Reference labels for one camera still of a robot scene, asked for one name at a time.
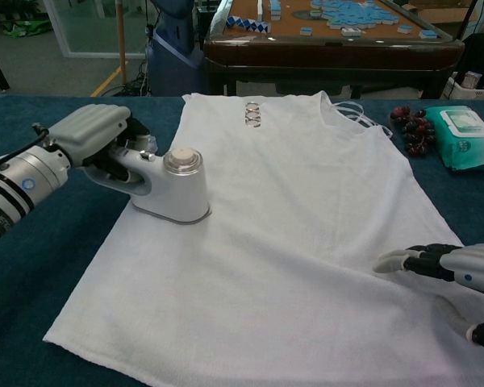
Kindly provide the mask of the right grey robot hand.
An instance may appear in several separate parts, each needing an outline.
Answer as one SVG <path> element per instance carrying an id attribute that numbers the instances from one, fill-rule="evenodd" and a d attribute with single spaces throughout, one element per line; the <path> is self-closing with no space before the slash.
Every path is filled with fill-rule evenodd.
<path id="1" fill-rule="evenodd" d="M 380 256 L 373 265 L 373 271 L 410 271 L 424 277 L 455 282 L 484 294 L 484 243 L 463 247 L 431 243 L 394 250 Z M 468 322 L 458 309 L 442 296 L 435 297 L 435 304 L 457 335 L 469 343 L 484 347 L 484 322 Z"/>

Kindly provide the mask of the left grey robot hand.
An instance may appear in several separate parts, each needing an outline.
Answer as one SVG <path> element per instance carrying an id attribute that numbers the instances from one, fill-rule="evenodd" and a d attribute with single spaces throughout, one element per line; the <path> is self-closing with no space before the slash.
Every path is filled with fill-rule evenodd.
<path id="1" fill-rule="evenodd" d="M 107 176 L 126 182 L 127 168 L 113 158 L 119 148 L 157 150 L 155 137 L 125 106 L 89 104 L 75 110 L 49 129 L 49 137 L 74 168 L 95 167 Z"/>

